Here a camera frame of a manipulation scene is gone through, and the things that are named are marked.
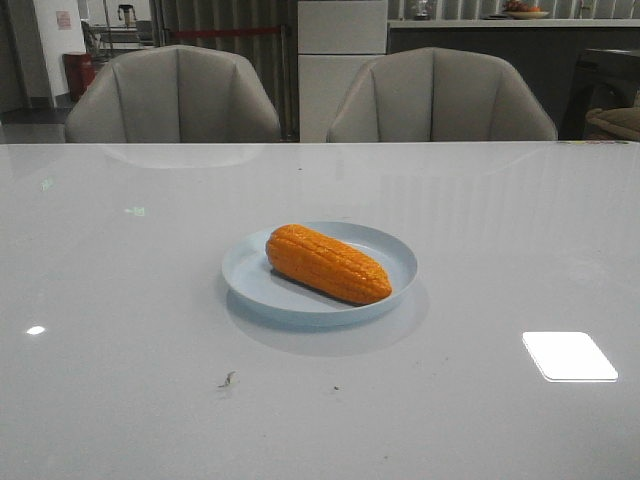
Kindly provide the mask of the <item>orange corn cob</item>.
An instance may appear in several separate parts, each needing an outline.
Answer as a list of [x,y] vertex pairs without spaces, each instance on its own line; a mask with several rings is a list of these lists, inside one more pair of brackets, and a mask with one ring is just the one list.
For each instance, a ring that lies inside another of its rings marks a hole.
[[280,274],[347,303],[368,305],[393,292],[386,270],[372,257],[300,224],[274,230],[265,251]]

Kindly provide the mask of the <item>light blue round plate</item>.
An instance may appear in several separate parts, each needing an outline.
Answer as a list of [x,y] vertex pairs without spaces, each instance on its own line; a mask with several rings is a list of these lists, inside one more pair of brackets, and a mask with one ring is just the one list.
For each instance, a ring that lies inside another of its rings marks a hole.
[[224,256],[222,274],[236,300],[260,319],[289,328],[334,329],[387,316],[420,316],[428,307],[418,279],[418,261],[409,246],[381,230],[348,222],[315,221],[308,227],[341,240],[378,261],[393,293],[367,306],[351,306],[285,279],[269,264],[265,252],[269,229],[253,233]]

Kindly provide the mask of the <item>white cabinet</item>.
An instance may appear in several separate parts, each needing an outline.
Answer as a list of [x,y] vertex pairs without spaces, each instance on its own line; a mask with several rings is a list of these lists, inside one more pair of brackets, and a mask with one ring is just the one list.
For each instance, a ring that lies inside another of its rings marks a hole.
[[326,139],[349,85],[367,61],[386,53],[386,1],[297,4],[299,135]]

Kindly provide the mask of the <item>red barrier belt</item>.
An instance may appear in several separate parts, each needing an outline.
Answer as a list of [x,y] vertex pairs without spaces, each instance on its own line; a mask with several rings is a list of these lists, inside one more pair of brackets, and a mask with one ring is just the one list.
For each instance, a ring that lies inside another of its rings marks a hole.
[[260,35],[280,34],[282,28],[283,25],[239,29],[178,30],[169,31],[169,37],[173,39],[252,37]]

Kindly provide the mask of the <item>dark grey counter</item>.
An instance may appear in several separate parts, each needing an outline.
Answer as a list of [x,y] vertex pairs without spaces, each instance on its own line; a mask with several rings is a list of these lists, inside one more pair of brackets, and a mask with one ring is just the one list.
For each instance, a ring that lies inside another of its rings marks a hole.
[[637,19],[391,21],[387,51],[422,47],[501,57],[525,79],[558,133],[574,67],[586,49],[639,50]]

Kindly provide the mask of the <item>fruit bowl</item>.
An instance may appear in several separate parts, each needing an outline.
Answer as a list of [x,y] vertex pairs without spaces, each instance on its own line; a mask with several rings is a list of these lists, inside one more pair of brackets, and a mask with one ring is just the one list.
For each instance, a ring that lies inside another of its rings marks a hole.
[[539,6],[530,5],[525,1],[507,0],[503,3],[503,12],[516,20],[534,20],[546,18],[549,13]]

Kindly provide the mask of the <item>beige cushion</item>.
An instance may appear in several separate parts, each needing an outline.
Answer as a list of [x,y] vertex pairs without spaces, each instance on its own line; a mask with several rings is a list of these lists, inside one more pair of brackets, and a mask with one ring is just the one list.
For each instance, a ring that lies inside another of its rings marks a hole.
[[598,134],[620,140],[639,141],[639,108],[604,110],[595,108],[585,115],[586,122]]

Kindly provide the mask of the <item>dark side table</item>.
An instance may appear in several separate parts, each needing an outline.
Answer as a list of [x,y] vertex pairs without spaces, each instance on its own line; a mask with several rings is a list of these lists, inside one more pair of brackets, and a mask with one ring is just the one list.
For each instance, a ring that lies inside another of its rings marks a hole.
[[574,67],[559,138],[578,140],[592,130],[586,114],[633,107],[639,99],[639,50],[586,49]]

